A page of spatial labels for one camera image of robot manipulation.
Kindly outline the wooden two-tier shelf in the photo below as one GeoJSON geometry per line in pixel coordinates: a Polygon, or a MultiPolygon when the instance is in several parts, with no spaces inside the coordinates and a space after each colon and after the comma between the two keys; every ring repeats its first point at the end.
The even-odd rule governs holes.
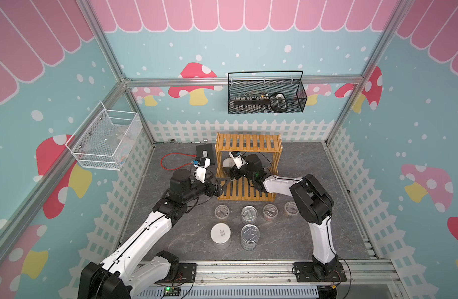
{"type": "MultiPolygon", "coordinates": [[[[217,159],[217,177],[228,178],[224,172],[223,154],[232,151],[252,154],[262,153],[271,154],[270,172],[278,174],[278,164],[280,162],[283,146],[280,135],[250,135],[250,134],[229,134],[218,133],[215,145],[217,159]]],[[[257,191],[250,185],[248,179],[242,177],[235,181],[222,183],[223,193],[219,196],[220,201],[254,201],[271,203],[276,199],[274,193],[263,193],[257,191]]]]}

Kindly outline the orange label seed jar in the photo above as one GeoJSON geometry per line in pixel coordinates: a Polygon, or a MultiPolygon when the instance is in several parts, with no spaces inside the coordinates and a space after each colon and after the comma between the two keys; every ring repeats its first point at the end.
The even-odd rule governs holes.
{"type": "Polygon", "coordinates": [[[221,204],[215,208],[214,214],[218,221],[224,223],[229,218],[230,209],[228,206],[221,204]]]}

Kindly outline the red label seed jar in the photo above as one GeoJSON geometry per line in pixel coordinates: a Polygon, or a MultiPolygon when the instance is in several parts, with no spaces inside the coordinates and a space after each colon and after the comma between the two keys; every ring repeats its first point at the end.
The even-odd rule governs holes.
{"type": "Polygon", "coordinates": [[[274,221],[278,216],[278,208],[274,204],[263,207],[263,217],[266,221],[274,221]]]}

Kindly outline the white lid green can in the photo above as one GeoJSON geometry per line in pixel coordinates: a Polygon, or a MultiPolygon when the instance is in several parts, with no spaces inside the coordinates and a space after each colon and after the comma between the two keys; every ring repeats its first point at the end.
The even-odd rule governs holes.
{"type": "Polygon", "coordinates": [[[217,223],[212,227],[210,237],[217,249],[225,250],[231,243],[231,229],[225,223],[217,223]]]}

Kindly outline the tall green label can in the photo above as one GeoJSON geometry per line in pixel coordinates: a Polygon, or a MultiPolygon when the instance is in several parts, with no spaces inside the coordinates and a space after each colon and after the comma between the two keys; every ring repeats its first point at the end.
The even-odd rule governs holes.
{"type": "Polygon", "coordinates": [[[241,246],[244,250],[255,249],[260,239],[260,230],[253,224],[247,224],[241,229],[241,246]]]}

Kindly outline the small clear seed jar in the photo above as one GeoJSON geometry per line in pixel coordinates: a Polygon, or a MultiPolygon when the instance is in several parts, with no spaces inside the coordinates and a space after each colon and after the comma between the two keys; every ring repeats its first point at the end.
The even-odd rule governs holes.
{"type": "Polygon", "coordinates": [[[298,207],[294,201],[289,201],[284,205],[284,215],[293,218],[299,214],[298,207]]]}

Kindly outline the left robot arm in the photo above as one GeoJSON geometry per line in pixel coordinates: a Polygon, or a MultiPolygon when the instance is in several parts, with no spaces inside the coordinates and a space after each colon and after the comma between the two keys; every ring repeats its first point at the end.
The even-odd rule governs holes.
{"type": "Polygon", "coordinates": [[[202,195],[212,198],[222,193],[222,186],[214,176],[197,178],[188,169],[175,171],[168,189],[138,230],[102,262],[90,262],[82,270],[77,297],[131,299],[156,282],[174,280],[179,272],[179,259],[175,255],[162,251],[142,267],[140,261],[192,210],[190,202],[202,195]]]}

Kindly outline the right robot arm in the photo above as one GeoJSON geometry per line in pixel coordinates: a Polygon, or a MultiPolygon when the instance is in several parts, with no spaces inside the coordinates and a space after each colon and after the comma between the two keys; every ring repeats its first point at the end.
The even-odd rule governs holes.
{"type": "Polygon", "coordinates": [[[229,153],[234,165],[231,179],[246,178],[262,193],[276,193],[294,199],[301,217],[309,224],[313,242],[312,272],[318,280],[327,278],[340,265],[333,247],[331,220],[334,201],[317,178],[308,174],[302,178],[286,178],[265,171],[255,154],[245,156],[238,151],[229,153]]]}

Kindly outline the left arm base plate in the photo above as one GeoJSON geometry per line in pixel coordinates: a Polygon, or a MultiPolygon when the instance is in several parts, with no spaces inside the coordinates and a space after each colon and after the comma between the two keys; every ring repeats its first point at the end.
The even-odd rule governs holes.
{"type": "Polygon", "coordinates": [[[162,280],[157,281],[158,285],[182,285],[192,283],[197,273],[196,263],[179,263],[172,265],[169,273],[162,280]]]}

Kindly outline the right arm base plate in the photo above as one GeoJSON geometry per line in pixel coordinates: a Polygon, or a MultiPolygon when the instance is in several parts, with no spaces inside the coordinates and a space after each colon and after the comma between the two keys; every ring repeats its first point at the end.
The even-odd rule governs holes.
{"type": "Polygon", "coordinates": [[[339,285],[347,282],[346,272],[340,262],[333,265],[321,265],[313,262],[295,262],[291,269],[297,282],[328,283],[339,285]]]}

